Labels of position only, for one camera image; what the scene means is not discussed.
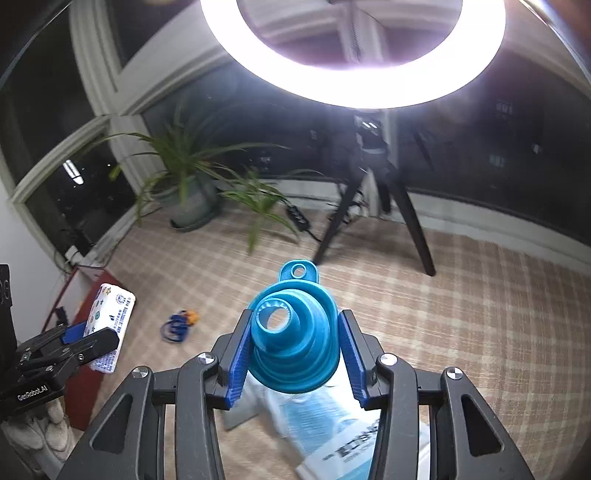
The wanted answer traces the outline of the white gloved left hand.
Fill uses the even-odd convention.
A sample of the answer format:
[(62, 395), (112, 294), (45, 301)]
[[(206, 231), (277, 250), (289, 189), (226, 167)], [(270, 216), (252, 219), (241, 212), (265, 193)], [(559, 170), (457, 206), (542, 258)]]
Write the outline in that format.
[(76, 441), (62, 397), (1, 422), (8, 442), (35, 473), (56, 479)]

